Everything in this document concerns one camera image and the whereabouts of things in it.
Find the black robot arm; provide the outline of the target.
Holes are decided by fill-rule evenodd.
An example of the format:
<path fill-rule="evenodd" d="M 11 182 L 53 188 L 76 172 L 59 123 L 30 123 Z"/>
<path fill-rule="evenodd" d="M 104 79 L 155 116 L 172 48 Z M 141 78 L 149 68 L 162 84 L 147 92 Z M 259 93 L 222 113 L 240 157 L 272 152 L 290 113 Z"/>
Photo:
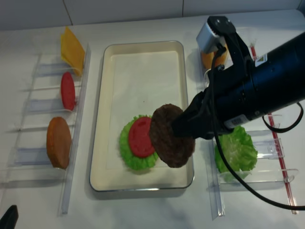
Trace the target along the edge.
<path fill-rule="evenodd" d="M 209 86 L 172 123 L 176 137 L 212 139 L 305 97 L 305 36 L 300 34 L 253 60 L 225 16 L 210 16 L 197 38 L 201 51 L 227 49 L 233 64 L 214 66 Z"/>

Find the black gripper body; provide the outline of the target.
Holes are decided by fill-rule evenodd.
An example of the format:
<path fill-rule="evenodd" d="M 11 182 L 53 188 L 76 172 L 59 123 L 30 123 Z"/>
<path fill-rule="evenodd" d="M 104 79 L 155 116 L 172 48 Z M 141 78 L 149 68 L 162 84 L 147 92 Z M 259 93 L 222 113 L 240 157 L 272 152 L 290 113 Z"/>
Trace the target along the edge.
<path fill-rule="evenodd" d="M 228 134 L 236 126 L 250 120 L 249 97 L 254 62 L 248 47 L 227 17 L 210 16 L 207 22 L 217 35 L 224 37 L 233 64 L 224 68 L 212 62 L 211 69 L 205 75 L 209 85 L 194 97 L 188 108 L 172 123 L 177 137 L 209 140 L 214 137 L 214 132 Z M 226 51 L 221 44 L 217 48 L 217 55 Z"/>

